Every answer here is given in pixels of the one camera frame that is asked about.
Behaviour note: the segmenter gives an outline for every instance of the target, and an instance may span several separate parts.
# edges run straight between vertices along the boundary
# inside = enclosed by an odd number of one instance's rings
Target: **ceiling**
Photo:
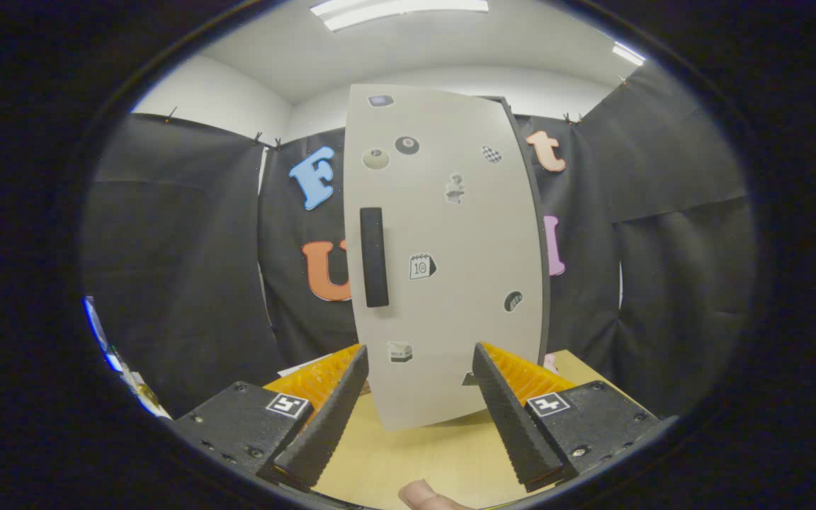
[[[634,64],[613,39],[539,0],[489,0],[489,13],[408,13],[332,33],[290,0],[203,54],[251,75],[289,103],[392,72],[499,65],[564,72],[615,87]]]

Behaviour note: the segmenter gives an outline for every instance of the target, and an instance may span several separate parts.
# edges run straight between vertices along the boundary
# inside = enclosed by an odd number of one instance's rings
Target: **letter f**
[[[307,199],[304,201],[305,209],[314,209],[333,194],[333,187],[324,185],[320,180],[323,179],[327,183],[333,180],[333,168],[326,159],[332,158],[335,154],[336,152],[329,147],[322,147],[288,172],[288,177],[297,179],[301,191],[304,191],[304,197]]]

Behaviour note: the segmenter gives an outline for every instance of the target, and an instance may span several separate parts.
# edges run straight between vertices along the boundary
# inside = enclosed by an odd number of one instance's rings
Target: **checkered sticker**
[[[483,157],[492,164],[498,164],[498,162],[502,161],[502,154],[489,145],[480,147],[480,154],[483,154]]]
[[[540,397],[528,398],[528,406],[534,409],[539,417],[550,416],[550,414],[565,411],[571,406],[556,392],[541,395]]]
[[[291,395],[286,395],[284,393],[276,395],[276,398],[273,398],[273,401],[266,406],[266,408],[270,411],[284,414],[291,419],[296,419],[297,417],[301,416],[301,411],[303,411],[305,407],[307,407],[307,400],[304,398],[292,397]]]

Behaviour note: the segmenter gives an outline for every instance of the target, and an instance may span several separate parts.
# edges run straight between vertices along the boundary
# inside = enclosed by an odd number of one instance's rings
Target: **wooden table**
[[[569,351],[555,356],[560,375],[576,385],[606,381]],[[420,478],[440,494],[474,508],[530,496],[515,478],[486,409],[433,426],[387,432],[377,417],[372,395],[358,398],[342,440],[314,490],[364,506],[404,509],[398,490]]]

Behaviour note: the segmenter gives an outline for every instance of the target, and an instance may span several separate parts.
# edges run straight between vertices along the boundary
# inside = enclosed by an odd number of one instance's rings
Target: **white board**
[[[348,109],[348,274],[382,425],[410,429],[484,409],[479,388],[463,385],[474,344],[541,362],[546,339],[543,222],[508,108],[360,84]],[[382,209],[387,306],[367,306],[362,208]],[[508,311],[512,293],[521,302]]]

